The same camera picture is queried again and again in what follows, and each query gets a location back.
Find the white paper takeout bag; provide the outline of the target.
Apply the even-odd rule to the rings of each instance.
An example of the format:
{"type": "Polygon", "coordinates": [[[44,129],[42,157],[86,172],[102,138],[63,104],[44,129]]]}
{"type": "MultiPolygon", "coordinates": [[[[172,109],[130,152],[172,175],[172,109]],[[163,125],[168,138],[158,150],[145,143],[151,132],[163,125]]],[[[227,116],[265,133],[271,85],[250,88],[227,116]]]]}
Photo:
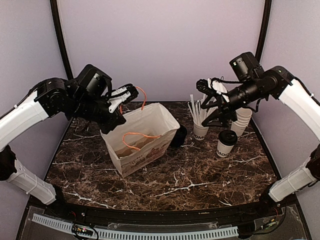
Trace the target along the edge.
{"type": "Polygon", "coordinates": [[[111,161],[122,177],[127,177],[149,163],[162,157],[169,147],[180,124],[161,103],[146,104],[124,114],[125,124],[117,126],[103,138],[111,161]],[[134,148],[136,142],[156,141],[157,146],[147,148],[126,157],[117,157],[115,151],[134,148]]]}

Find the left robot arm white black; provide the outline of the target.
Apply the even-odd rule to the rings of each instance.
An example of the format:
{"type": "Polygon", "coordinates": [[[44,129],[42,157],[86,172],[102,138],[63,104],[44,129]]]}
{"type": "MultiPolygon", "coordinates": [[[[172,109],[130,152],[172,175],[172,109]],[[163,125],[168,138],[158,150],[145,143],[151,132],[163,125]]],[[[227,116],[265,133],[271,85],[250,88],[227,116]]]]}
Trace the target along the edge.
{"type": "Polygon", "coordinates": [[[59,113],[67,119],[78,117],[96,122],[108,134],[125,123],[118,107],[130,100],[130,91],[134,89],[132,84],[113,89],[111,77],[91,64],[74,79],[50,78],[36,84],[0,118],[1,181],[16,185],[43,204],[51,205],[58,217],[67,218],[71,208],[57,187],[23,166],[9,144],[29,128],[59,113]]]}

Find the single white paper cup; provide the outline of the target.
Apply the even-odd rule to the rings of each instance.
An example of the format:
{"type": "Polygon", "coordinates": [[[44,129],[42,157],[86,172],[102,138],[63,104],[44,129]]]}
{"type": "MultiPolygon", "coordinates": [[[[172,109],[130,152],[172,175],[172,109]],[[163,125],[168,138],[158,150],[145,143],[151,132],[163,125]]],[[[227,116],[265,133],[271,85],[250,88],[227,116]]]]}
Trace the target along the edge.
{"type": "Polygon", "coordinates": [[[231,143],[225,143],[219,140],[217,143],[216,154],[221,158],[227,157],[236,143],[236,141],[231,143]]]}

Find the single black cup lid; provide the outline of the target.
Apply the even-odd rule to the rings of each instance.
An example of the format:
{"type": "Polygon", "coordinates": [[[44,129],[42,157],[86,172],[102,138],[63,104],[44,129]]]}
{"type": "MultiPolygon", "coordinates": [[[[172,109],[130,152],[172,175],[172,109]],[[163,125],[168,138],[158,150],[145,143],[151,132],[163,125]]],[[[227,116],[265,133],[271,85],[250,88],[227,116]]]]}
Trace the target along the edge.
{"type": "Polygon", "coordinates": [[[238,141],[238,136],[233,130],[223,130],[218,135],[219,141],[226,146],[234,146],[238,141]]]}

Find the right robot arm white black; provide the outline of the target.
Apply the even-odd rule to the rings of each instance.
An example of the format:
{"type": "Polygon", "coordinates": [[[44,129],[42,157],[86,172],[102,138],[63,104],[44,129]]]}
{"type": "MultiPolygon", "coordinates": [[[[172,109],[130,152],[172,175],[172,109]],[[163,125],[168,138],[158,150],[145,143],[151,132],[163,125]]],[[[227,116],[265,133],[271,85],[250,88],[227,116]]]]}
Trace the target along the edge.
{"type": "Polygon", "coordinates": [[[216,102],[203,103],[203,109],[214,107],[215,111],[202,124],[226,127],[228,121],[236,119],[236,110],[272,97],[281,106],[269,104],[258,115],[263,133],[275,149],[285,142],[286,158],[304,157],[311,149],[309,138],[320,140],[320,55],[283,51],[268,54],[267,60],[274,67],[264,69],[251,52],[232,59],[229,64],[237,80],[228,92],[216,88],[219,78],[204,73],[196,87],[216,102]]]}

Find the brown pulp cup carrier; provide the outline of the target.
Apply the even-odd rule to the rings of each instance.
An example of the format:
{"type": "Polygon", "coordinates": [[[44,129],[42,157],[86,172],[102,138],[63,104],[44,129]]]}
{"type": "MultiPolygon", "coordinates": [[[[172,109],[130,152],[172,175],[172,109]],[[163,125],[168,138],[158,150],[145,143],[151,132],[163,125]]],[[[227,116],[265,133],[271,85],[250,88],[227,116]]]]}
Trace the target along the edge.
{"type": "Polygon", "coordinates": [[[146,150],[148,148],[154,148],[157,146],[157,142],[154,141],[144,141],[144,142],[136,142],[135,145],[133,145],[133,148],[125,146],[117,151],[115,151],[115,154],[118,158],[124,158],[127,156],[130,156],[132,154],[137,153],[140,150],[146,150]]]}

